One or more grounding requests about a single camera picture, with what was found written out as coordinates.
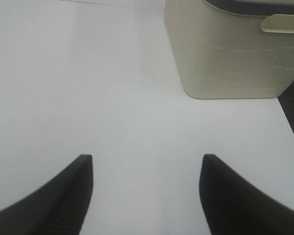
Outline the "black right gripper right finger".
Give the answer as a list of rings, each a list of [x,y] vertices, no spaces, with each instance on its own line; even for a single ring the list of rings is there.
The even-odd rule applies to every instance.
[[[199,197],[213,235],[294,235],[294,210],[269,197],[214,154],[205,154]]]

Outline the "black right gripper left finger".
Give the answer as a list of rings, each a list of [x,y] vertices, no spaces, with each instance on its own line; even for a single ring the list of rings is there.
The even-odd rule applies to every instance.
[[[39,189],[0,211],[0,235],[78,235],[93,193],[93,157],[80,155]]]

